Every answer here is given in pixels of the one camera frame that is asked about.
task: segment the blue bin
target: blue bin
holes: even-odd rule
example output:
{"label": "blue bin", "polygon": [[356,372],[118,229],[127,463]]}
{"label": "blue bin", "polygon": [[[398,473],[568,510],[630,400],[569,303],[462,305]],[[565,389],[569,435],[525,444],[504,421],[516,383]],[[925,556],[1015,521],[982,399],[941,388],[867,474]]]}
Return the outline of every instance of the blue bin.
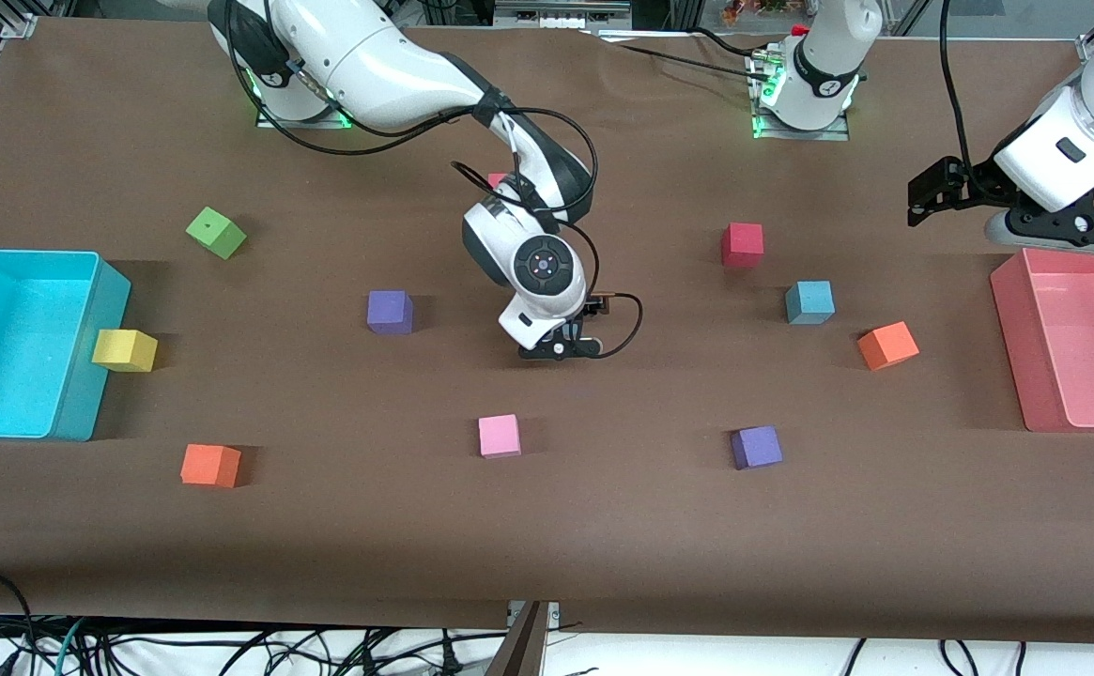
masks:
{"label": "blue bin", "polygon": [[95,252],[0,249],[0,438],[91,440],[108,380],[92,352],[127,302]]}

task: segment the foam cube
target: foam cube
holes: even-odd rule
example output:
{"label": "foam cube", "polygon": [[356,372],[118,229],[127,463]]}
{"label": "foam cube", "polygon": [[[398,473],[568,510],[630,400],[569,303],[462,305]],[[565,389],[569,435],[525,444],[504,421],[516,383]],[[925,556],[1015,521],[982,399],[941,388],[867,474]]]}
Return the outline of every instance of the foam cube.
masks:
{"label": "foam cube", "polygon": [[200,214],[187,226],[187,234],[191,235],[191,238],[199,242],[202,247],[219,255],[222,260],[228,260],[246,241],[246,234],[242,232],[241,228],[209,207],[205,207],[203,211],[200,211]]}
{"label": "foam cube", "polygon": [[722,234],[722,265],[756,267],[765,257],[765,226],[756,222],[732,222]]}
{"label": "foam cube", "polygon": [[790,324],[823,324],[835,314],[828,281],[799,281],[784,294]]}
{"label": "foam cube", "polygon": [[487,458],[521,456],[517,416],[498,415],[479,419],[479,454]]}
{"label": "foam cube", "polygon": [[906,326],[906,322],[898,322],[864,335],[859,339],[859,351],[864,356],[869,369],[880,371],[918,354],[918,343],[910,335],[910,327]]}
{"label": "foam cube", "polygon": [[779,451],[779,438],[776,428],[741,429],[731,436],[731,448],[734,450],[734,466],[740,469],[776,465],[784,459]]}
{"label": "foam cube", "polygon": [[183,483],[198,487],[233,488],[237,482],[237,466],[242,451],[229,446],[189,444],[183,454]]}
{"label": "foam cube", "polygon": [[405,291],[372,291],[368,295],[368,326],[379,335],[414,333],[414,299]]}
{"label": "foam cube", "polygon": [[140,330],[102,328],[96,336],[96,350],[92,363],[109,371],[123,373],[150,373],[155,368],[159,341]]}

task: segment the orange cube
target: orange cube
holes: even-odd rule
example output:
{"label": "orange cube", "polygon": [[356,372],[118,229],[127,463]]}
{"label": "orange cube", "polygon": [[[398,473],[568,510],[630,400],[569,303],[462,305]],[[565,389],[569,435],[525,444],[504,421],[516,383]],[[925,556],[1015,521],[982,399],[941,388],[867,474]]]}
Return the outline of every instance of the orange cube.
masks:
{"label": "orange cube", "polygon": [[199,487],[233,488],[237,481],[237,463],[242,451],[229,446],[189,444],[183,454],[181,479]]}
{"label": "orange cube", "polygon": [[918,354],[918,346],[906,322],[896,322],[860,338],[859,351],[863,352],[869,369],[880,371],[886,365],[901,363]]}

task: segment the yellow cube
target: yellow cube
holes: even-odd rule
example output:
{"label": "yellow cube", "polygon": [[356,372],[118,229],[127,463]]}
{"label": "yellow cube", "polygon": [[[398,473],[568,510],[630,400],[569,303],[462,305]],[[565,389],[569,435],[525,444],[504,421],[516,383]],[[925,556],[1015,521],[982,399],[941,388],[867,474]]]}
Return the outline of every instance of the yellow cube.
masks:
{"label": "yellow cube", "polygon": [[123,373],[150,373],[155,368],[159,341],[140,330],[127,328],[101,329],[92,363],[109,371]]}

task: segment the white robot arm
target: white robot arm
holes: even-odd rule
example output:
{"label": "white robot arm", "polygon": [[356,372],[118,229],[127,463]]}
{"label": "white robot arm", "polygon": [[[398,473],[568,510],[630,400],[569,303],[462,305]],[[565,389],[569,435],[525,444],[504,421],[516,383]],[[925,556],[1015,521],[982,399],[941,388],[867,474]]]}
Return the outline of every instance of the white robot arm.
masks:
{"label": "white robot arm", "polygon": [[990,240],[1094,253],[1094,53],[988,162],[943,158],[910,180],[908,223],[945,209],[1002,207]]}
{"label": "white robot arm", "polygon": [[829,127],[851,103],[860,65],[884,22],[876,0],[823,0],[810,33],[779,44],[782,71],[760,104],[788,127]]}
{"label": "white robot arm", "polygon": [[[525,351],[550,341],[589,300],[584,266],[559,236],[562,223],[589,211],[589,170],[467,63],[415,46],[372,0],[264,1],[212,0],[209,21],[222,47],[229,53],[232,43],[255,73],[272,115],[303,120],[345,109],[362,125],[392,129],[465,109],[511,145],[517,171],[496,188],[503,198],[486,196],[469,209],[462,240],[492,281],[513,289],[500,325],[514,341]],[[589,342],[568,356],[600,352],[598,341]]]}

